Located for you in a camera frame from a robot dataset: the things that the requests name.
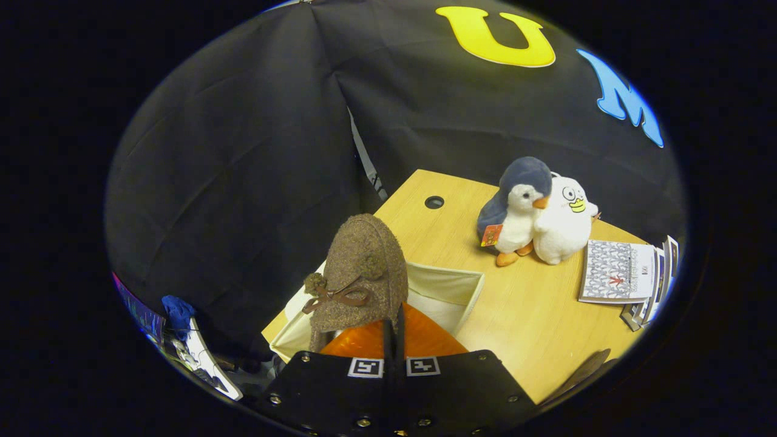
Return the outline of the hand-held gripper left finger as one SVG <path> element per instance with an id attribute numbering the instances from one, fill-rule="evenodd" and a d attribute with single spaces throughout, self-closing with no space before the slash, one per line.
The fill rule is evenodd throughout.
<path id="1" fill-rule="evenodd" d="M 396 338 L 383 320 L 382 359 L 297 352 L 255 409 L 295 435 L 394 436 Z"/>

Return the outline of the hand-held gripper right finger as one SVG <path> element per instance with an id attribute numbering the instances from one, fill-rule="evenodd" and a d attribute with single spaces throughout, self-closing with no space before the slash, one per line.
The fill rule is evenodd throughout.
<path id="1" fill-rule="evenodd" d="M 404 307 L 397 327 L 396 436 L 500 436 L 538 411 L 493 351 L 413 356 Z"/>

